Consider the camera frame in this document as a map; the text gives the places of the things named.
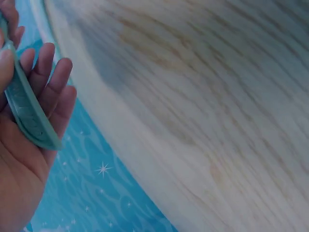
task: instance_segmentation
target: hand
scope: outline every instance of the hand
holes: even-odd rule
[[[0,0],[0,11],[9,22],[9,37],[13,41],[15,47],[18,48],[25,32],[25,27],[18,27],[19,14],[15,8],[15,0]]]
[[[34,50],[25,51],[20,63],[34,93],[58,136],[62,138],[73,111],[76,90],[67,86],[72,63],[64,58],[58,62],[51,81],[55,47],[45,44],[32,69]],[[31,143],[14,123],[3,91],[13,76],[13,55],[0,53],[0,231],[18,232],[33,216],[43,194],[56,152]]]

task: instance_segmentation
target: star pattern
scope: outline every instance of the star pattern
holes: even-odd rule
[[[104,173],[108,173],[107,170],[112,169],[111,167],[107,167],[108,164],[104,165],[104,162],[102,162],[102,166],[95,170],[96,172],[99,172],[98,174],[102,174],[103,178],[104,178]]]

